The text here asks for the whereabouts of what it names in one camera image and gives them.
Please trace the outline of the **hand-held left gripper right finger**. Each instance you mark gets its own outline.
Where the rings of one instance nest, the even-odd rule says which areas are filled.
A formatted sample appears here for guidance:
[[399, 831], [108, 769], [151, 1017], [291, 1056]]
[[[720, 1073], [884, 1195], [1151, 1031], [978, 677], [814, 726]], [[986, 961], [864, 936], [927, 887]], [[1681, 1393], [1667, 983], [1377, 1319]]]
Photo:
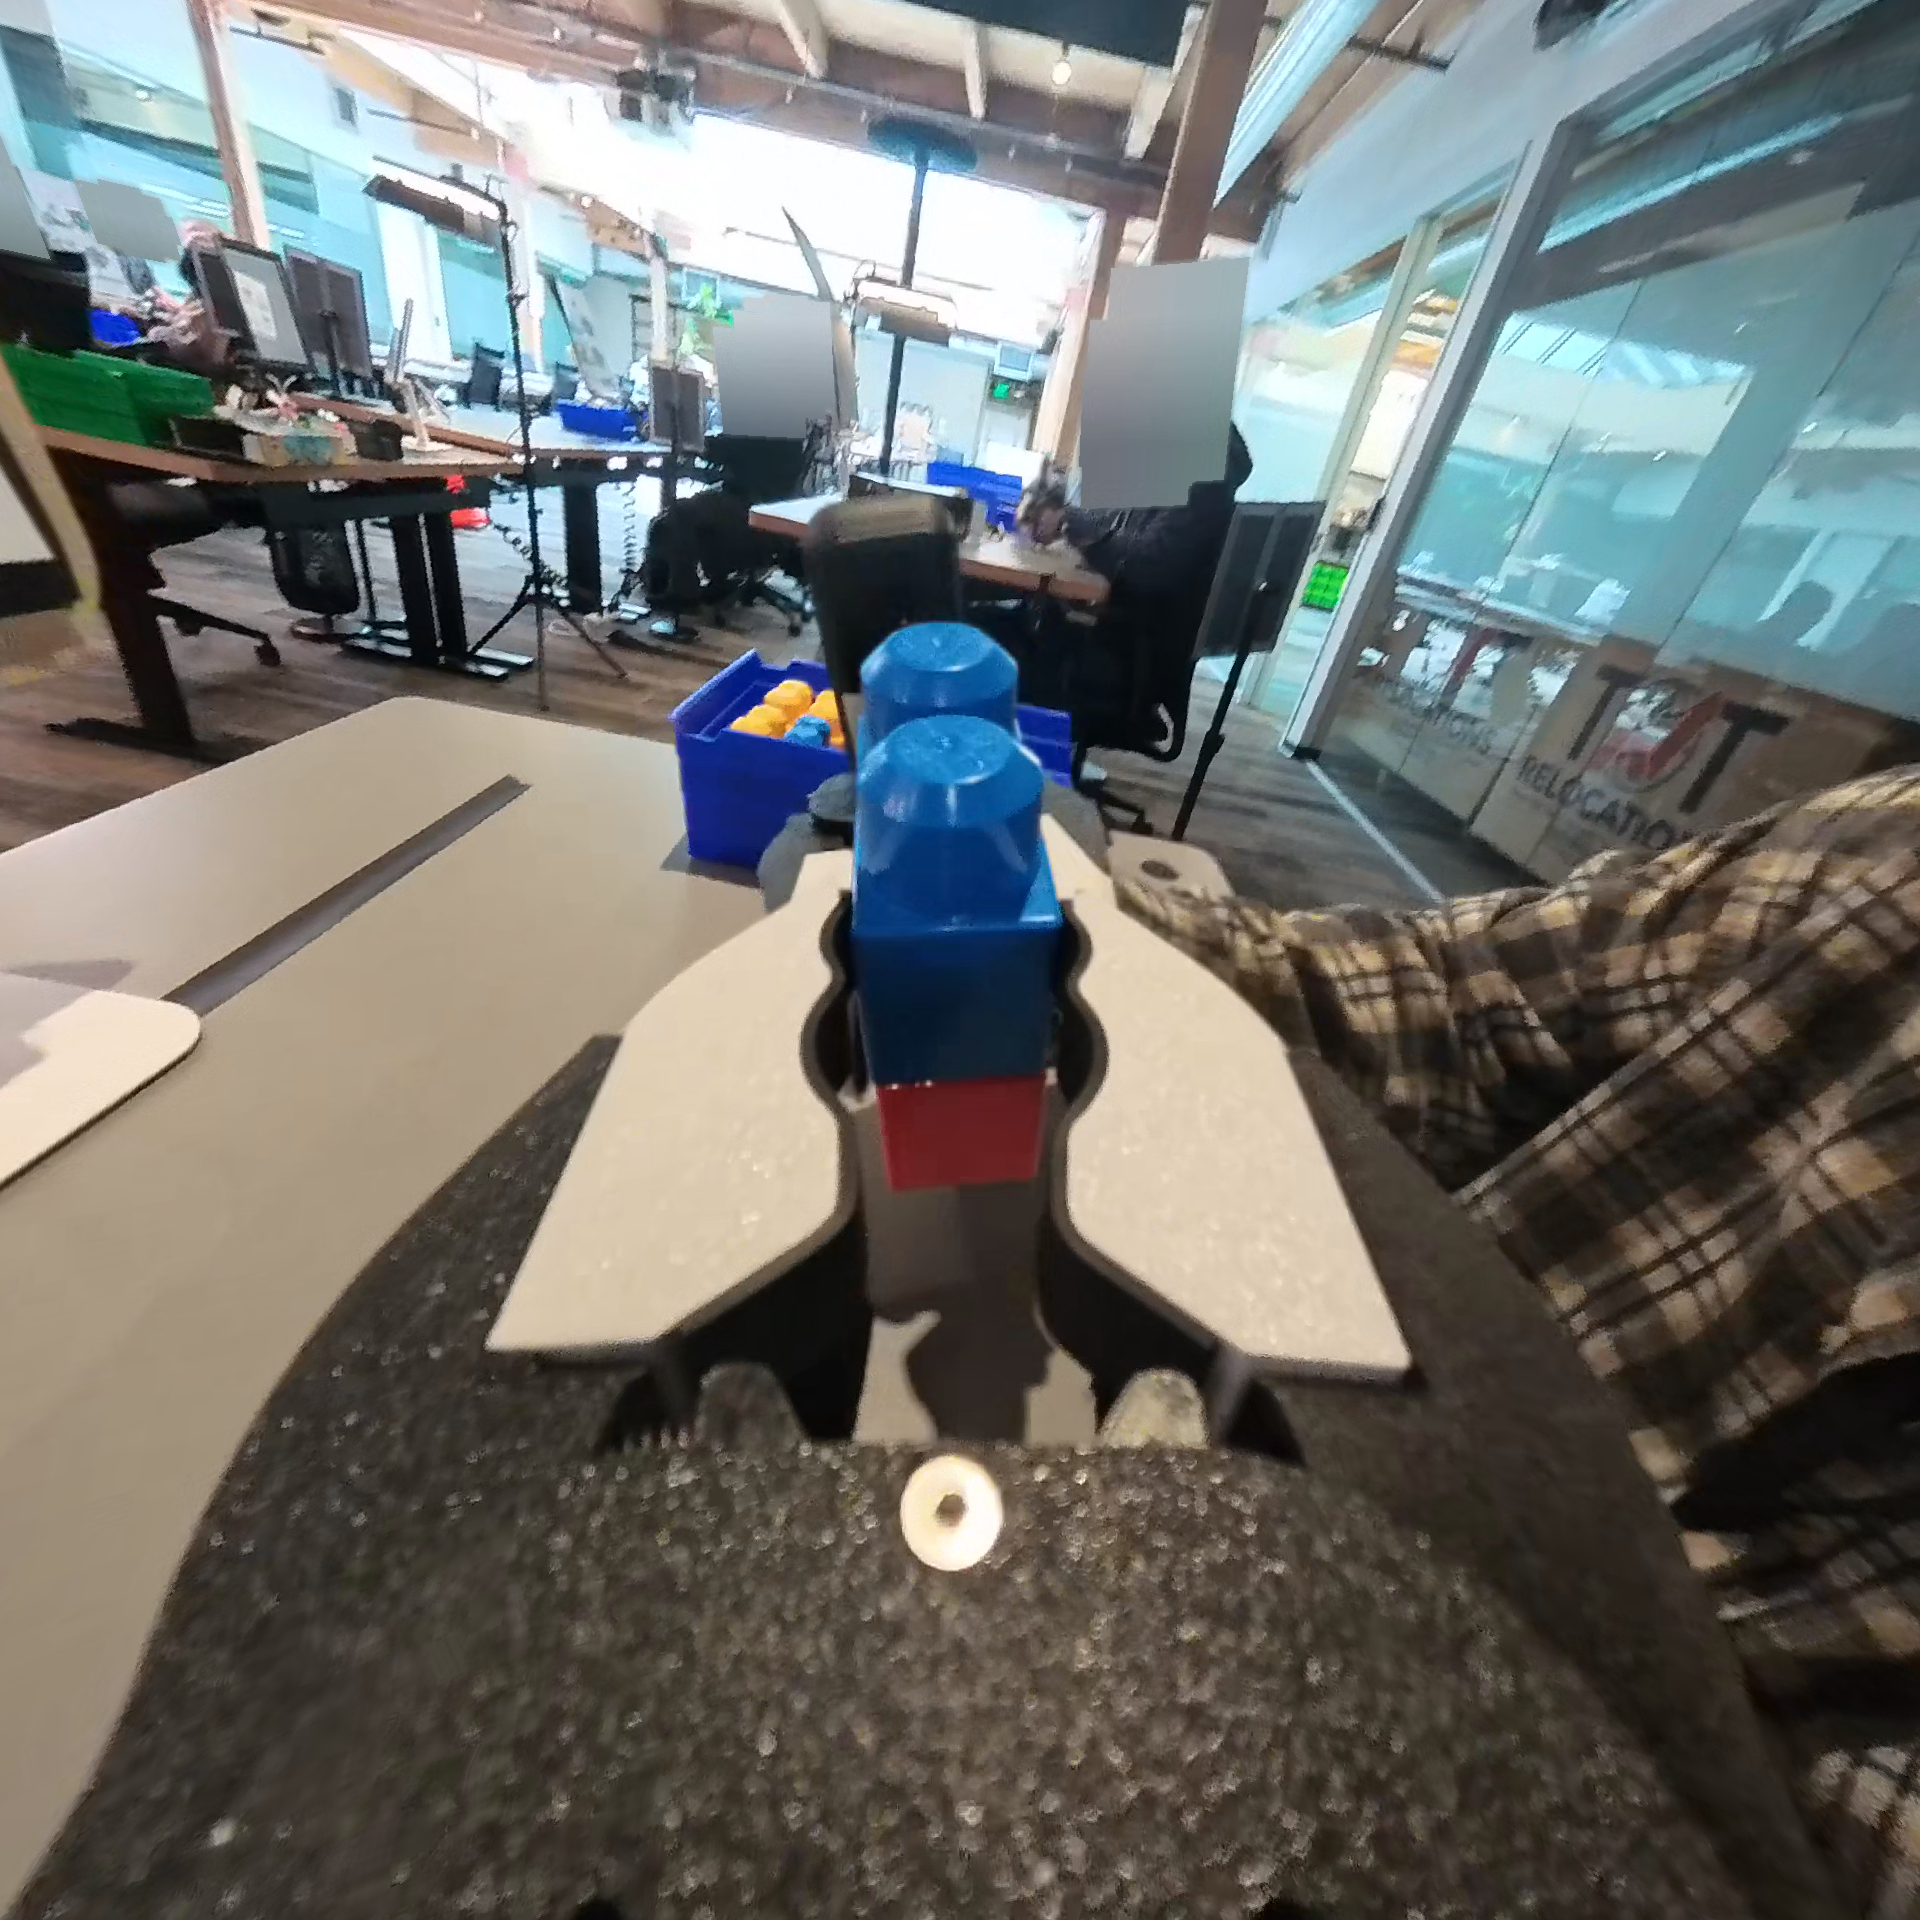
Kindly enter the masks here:
[[1209, 1436], [1280, 1385], [1401, 1389], [1414, 1355], [1280, 1036], [1114, 896], [1076, 896], [1043, 1320], [1110, 1409], [1186, 1377]]

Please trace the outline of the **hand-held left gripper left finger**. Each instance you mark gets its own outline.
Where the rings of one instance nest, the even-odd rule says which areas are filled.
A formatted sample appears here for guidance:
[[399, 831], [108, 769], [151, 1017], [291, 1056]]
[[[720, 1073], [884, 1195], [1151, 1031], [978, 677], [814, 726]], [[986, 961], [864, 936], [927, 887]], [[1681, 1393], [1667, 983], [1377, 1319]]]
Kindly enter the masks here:
[[673, 1420], [752, 1363], [852, 1421], [874, 1343], [847, 1080], [847, 896], [793, 896], [625, 1025], [488, 1350], [630, 1366]]

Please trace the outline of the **blue plastic bin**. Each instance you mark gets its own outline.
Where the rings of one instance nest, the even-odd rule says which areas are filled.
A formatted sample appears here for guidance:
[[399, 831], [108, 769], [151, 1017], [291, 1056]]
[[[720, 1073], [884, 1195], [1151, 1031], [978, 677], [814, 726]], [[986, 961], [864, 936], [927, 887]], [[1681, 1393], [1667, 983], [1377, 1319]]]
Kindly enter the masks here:
[[783, 726], [740, 726], [790, 680], [825, 689], [819, 663], [775, 671], [746, 654], [674, 708], [689, 853], [758, 869], [816, 791], [855, 776], [855, 915], [1018, 923], [1057, 904], [1041, 846], [1043, 801], [1070, 784], [1065, 710], [1018, 704], [1018, 664], [983, 630], [921, 621], [855, 671], [855, 719], [834, 748]]

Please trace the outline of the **red mega block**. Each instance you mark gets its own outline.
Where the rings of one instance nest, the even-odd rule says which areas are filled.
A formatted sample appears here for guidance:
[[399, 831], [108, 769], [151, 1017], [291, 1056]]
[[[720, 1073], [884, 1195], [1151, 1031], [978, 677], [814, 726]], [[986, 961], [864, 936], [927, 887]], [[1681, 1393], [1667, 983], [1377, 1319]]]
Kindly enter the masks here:
[[1048, 1103], [1043, 1071], [879, 1085], [880, 1156], [891, 1193], [1034, 1182]]

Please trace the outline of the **yellow two-stud mega block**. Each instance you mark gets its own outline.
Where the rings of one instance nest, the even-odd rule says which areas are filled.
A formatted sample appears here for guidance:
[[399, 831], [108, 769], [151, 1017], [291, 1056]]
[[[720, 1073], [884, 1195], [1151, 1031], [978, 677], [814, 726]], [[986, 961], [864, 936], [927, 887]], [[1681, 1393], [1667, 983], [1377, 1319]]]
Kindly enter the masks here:
[[840, 702], [831, 687], [814, 687], [803, 679], [784, 679], [770, 685], [758, 707], [732, 717], [730, 731], [744, 736], [784, 739], [784, 731], [803, 712], [823, 712], [831, 723], [843, 729]]

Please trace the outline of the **wooden desk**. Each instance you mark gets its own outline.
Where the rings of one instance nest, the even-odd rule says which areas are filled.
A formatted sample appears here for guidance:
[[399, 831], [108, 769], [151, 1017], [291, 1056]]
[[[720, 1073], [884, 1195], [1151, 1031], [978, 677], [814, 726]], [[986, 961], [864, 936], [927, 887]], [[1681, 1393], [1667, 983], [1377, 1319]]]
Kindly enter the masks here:
[[39, 424], [39, 445], [51, 452], [66, 495], [102, 569], [104, 613], [134, 719], [78, 715], [51, 723], [54, 736], [150, 751], [198, 765], [254, 751], [240, 736], [201, 736], [188, 710], [169, 641], [154, 598], [159, 569], [140, 544], [112, 492], [122, 484], [193, 483], [250, 495], [267, 527], [313, 532], [358, 520], [386, 520], [396, 551], [406, 641], [355, 639], [353, 652], [388, 659], [425, 671], [473, 680], [504, 680], [535, 664], [530, 656], [473, 641], [467, 627], [465, 584], [446, 519], [455, 511], [448, 479], [465, 479], [470, 495], [484, 493], [499, 477], [518, 477], [520, 456], [476, 447], [432, 447], [399, 462], [348, 460], [346, 464], [250, 464], [182, 447], [151, 447]]
[[[346, 399], [319, 393], [291, 398], [302, 415], [339, 420], [358, 439], [396, 439], [402, 456], [417, 464], [441, 460], [478, 468], [491, 464], [491, 488], [510, 495], [491, 516], [499, 537], [520, 559], [520, 590], [502, 608], [520, 615], [526, 600], [526, 516], [518, 468], [515, 414], [502, 407], [452, 407], [402, 412], [391, 403]], [[674, 454], [636, 435], [587, 431], [587, 419], [614, 420], [611, 408], [566, 403], [534, 415], [535, 479], [543, 509], [544, 561], [548, 587], [563, 611], [580, 620], [636, 617], [643, 603], [640, 569], [649, 526], [663, 505], [673, 505], [681, 468]]]
[[[842, 493], [759, 503], [750, 507], [750, 526], [762, 535], [799, 541], [820, 511], [840, 503], [843, 503]], [[1104, 575], [1082, 567], [1065, 551], [1023, 544], [999, 532], [960, 537], [958, 567], [966, 577], [978, 584], [1010, 595], [1049, 596], [1076, 608], [1097, 608], [1111, 595]]]

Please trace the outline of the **black tripod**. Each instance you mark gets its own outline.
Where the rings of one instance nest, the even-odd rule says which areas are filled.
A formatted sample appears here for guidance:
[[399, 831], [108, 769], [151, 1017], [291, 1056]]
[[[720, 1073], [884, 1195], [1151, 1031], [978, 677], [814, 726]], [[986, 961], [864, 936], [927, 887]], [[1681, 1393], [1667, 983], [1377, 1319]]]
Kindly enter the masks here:
[[558, 596], [548, 587], [548, 567], [544, 561], [543, 509], [538, 488], [538, 449], [534, 440], [534, 407], [526, 398], [526, 351], [522, 318], [529, 305], [529, 289], [515, 264], [518, 221], [510, 204], [494, 187], [476, 185], [455, 176], [430, 176], [417, 167], [394, 160], [377, 160], [372, 177], [367, 185], [370, 201], [384, 208], [401, 208], [414, 212], [425, 227], [438, 232], [459, 232], [476, 245], [491, 243], [504, 270], [504, 302], [507, 305], [510, 359], [518, 391], [515, 423], [518, 423], [518, 468], [520, 495], [526, 516], [526, 595], [522, 596], [534, 611], [535, 621], [535, 702], [543, 712], [552, 710], [548, 694], [548, 627], [567, 629], [587, 654], [614, 671], [615, 679], [626, 679], [626, 669], [614, 659], [611, 648], [587, 632], [583, 620], [563, 611]]

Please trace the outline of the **person's plaid shirt torso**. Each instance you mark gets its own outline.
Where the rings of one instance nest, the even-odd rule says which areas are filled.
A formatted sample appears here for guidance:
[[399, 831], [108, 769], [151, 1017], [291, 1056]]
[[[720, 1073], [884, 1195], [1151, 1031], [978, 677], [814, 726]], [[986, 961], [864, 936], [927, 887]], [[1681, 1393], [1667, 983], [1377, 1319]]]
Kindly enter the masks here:
[[1916, 1916], [1916, 1068], [1684, 1025], [1468, 1191], [1619, 1391], [1859, 1916]]

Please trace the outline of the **white document stand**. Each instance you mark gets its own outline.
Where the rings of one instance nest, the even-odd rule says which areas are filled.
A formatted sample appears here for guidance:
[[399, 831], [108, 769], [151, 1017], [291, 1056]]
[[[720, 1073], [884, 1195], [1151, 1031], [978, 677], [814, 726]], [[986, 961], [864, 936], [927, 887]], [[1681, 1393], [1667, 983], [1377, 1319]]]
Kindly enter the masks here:
[[3, 974], [3, 1183], [178, 1068], [201, 1017], [169, 999]]

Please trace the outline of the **green plastic bin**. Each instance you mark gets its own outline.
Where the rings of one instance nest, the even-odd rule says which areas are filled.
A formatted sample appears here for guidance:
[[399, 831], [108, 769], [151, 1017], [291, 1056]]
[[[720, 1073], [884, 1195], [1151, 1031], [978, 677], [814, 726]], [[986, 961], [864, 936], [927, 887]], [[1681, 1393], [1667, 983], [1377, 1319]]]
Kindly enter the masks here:
[[36, 424], [102, 440], [172, 447], [174, 420], [212, 415], [218, 391], [201, 376], [108, 351], [3, 347]]

